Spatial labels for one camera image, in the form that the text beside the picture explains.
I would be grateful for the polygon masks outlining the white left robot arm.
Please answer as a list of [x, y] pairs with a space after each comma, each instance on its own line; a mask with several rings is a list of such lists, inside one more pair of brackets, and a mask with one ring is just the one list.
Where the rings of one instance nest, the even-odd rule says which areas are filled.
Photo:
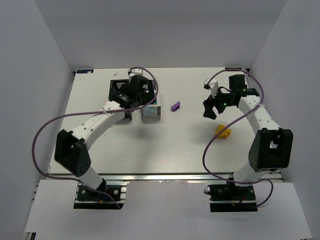
[[106, 181], [91, 167], [89, 149], [112, 125], [155, 96], [152, 81], [135, 74], [129, 83], [109, 95], [101, 114], [94, 114], [78, 127], [57, 134], [54, 160], [91, 189], [106, 191]]

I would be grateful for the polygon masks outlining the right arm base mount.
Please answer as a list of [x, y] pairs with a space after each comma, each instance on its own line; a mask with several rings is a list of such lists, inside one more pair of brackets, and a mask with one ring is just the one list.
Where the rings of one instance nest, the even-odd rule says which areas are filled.
[[211, 213], [257, 212], [257, 202], [252, 186], [234, 183], [210, 184], [203, 190], [209, 196]]

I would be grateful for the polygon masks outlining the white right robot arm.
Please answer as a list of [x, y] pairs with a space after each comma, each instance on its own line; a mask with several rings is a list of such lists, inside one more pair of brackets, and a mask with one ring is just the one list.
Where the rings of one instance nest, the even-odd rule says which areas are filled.
[[247, 187], [257, 182], [266, 173], [285, 169], [289, 166], [294, 135], [290, 129], [280, 127], [263, 105], [263, 92], [246, 85], [245, 75], [229, 77], [227, 92], [222, 92], [218, 81], [210, 78], [204, 88], [210, 90], [203, 101], [205, 118], [216, 119], [227, 107], [237, 107], [242, 119], [247, 119], [255, 137], [248, 152], [248, 161], [235, 171], [229, 182]]

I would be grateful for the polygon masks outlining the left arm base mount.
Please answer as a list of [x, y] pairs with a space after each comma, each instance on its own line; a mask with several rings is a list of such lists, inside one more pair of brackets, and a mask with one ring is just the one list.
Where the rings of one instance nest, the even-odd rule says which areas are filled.
[[[126, 199], [128, 183], [128, 181], [108, 181], [105, 187], [105, 192], [117, 202], [120, 209]], [[108, 196], [92, 192], [82, 184], [77, 186], [73, 208], [78, 210], [119, 210], [115, 202]]]

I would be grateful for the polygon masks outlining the purple stepped lego brick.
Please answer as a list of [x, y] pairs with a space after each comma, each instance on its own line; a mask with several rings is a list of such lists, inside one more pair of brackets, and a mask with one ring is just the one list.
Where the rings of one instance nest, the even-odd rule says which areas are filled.
[[170, 110], [171, 110], [172, 112], [175, 112], [175, 111], [177, 111], [177, 110], [180, 108], [180, 106], [181, 106], [181, 102], [178, 101], [178, 102], [176, 102], [175, 104], [173, 104], [173, 105], [170, 107]]

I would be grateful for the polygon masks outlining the yellow L-shaped lego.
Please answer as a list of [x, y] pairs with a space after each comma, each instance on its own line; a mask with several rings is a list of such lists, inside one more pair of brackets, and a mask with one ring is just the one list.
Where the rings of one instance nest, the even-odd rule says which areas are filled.
[[229, 128], [226, 128], [224, 131], [222, 131], [224, 128], [225, 128], [225, 125], [219, 124], [217, 126], [215, 136], [217, 136], [218, 138], [221, 138], [221, 139], [227, 139], [231, 135], [232, 131]]

